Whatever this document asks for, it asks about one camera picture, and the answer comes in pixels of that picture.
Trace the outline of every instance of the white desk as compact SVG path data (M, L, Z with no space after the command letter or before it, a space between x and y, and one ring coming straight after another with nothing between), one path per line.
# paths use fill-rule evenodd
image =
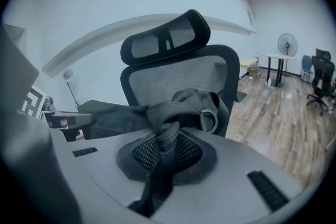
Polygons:
M281 84L281 78L282 78L282 70L284 69L284 60L295 60L295 57L283 55L283 54L261 54L262 56L268 57L268 69L267 69L267 78L266 81L269 79L269 73L271 70L271 58L279 59L278 62L278 72L277 72L277 78L276 80L272 80L272 86L280 87Z

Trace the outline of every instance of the blue chair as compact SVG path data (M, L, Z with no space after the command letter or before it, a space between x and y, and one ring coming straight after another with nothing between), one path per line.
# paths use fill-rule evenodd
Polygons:
M303 55L302 57L302 70L301 70L301 80L310 83L310 77L313 74L313 72L311 71L311 67L312 67L313 63L311 61L310 56L308 55ZM305 74L309 75L309 80L304 80L304 76Z

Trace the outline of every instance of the wooden floor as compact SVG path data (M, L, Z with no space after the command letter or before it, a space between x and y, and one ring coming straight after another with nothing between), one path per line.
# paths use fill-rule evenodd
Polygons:
M240 80L238 89L247 96L234 104L226 138L251 146L308 187L328 168L325 147L336 134L335 114L320 116L318 104L306 106L312 87L299 77L283 77L283 88L266 87L265 80L265 69L260 79Z

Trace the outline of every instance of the chair base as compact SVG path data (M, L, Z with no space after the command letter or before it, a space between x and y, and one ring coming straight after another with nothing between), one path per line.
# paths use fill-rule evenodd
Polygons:
M316 96L316 95L309 94L309 95L307 96L307 99L308 99L309 97L312 97L313 100L310 100L310 101L307 103L307 105L309 105L309 104L311 104L311 103L315 103L315 102L318 103L318 104L320 105L320 108L321 108L320 115L322 116L323 113L324 113L323 106L325 106L326 108L328 108L328 106L326 105L326 103L324 103L324 101L323 101L320 97L318 97L318 96Z

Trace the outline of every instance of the standing fan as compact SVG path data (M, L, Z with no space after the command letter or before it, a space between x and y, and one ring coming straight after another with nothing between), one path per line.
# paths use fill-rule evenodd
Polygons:
M63 72L61 74L63 81L68 85L68 88L71 92L71 95L72 95L72 97L75 101L75 108L77 108L79 106L79 104L78 104L75 96L73 95L72 90L71 90L70 85L69 85L69 82L73 79L73 75L74 75L74 71L70 68L66 68L65 70L63 70Z
M294 56L298 51L298 42L292 34L284 33L279 37L278 48L283 55ZM283 75L289 77L289 73L287 73L287 62L286 60L286 70Z

